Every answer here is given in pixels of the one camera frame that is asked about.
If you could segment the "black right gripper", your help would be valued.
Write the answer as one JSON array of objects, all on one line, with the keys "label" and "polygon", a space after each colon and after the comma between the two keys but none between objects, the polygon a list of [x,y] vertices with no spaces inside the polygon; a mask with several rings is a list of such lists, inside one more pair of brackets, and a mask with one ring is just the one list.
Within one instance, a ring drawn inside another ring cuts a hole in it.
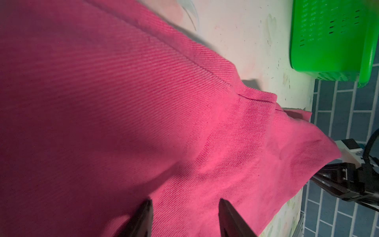
[{"label": "black right gripper", "polygon": [[370,164],[326,165],[311,181],[336,198],[379,211],[379,173]]}]

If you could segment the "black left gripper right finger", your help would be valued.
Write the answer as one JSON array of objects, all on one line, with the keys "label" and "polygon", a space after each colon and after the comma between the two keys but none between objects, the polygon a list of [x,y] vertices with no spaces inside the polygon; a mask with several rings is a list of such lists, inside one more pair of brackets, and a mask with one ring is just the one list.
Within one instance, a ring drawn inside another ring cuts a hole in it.
[{"label": "black left gripper right finger", "polygon": [[233,205],[223,198],[219,201],[219,224],[222,237],[257,237]]}]

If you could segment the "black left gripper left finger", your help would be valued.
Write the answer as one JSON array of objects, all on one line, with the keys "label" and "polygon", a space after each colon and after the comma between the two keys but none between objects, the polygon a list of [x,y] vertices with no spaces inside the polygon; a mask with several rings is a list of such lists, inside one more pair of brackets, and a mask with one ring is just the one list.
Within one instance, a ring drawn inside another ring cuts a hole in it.
[{"label": "black left gripper left finger", "polygon": [[117,237],[151,237],[153,227],[153,201],[146,199],[134,215],[116,232]]}]

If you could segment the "pink long pants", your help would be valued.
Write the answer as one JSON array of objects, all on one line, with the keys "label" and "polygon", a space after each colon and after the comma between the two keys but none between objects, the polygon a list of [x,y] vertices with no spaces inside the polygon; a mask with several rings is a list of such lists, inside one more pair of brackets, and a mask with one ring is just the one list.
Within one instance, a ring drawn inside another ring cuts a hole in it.
[{"label": "pink long pants", "polygon": [[341,153],[275,94],[137,1],[1,1],[1,235],[260,234]]}]

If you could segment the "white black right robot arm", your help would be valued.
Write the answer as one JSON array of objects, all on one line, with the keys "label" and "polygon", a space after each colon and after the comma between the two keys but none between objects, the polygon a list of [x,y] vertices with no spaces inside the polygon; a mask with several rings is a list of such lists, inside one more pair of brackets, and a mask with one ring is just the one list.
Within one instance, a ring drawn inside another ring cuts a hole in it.
[{"label": "white black right robot arm", "polygon": [[342,154],[341,162],[324,166],[311,181],[334,197],[378,212],[379,159],[371,156],[378,139],[379,131],[376,130],[365,148],[354,139],[337,141]]}]

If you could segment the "green plastic basket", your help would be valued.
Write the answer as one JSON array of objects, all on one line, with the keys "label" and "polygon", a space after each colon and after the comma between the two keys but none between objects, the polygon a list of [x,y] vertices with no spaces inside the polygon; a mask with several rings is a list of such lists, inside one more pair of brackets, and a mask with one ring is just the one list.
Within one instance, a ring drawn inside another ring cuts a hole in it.
[{"label": "green plastic basket", "polygon": [[318,80],[370,80],[379,39],[378,1],[293,2],[290,64]]}]

